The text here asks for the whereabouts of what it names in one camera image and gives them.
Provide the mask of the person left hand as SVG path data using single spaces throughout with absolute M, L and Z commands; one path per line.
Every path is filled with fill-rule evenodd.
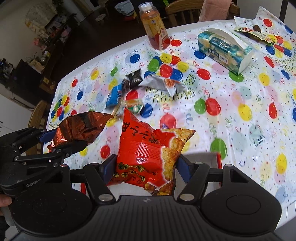
M 12 203 L 12 199 L 4 194 L 0 194 L 0 208 L 8 207 Z

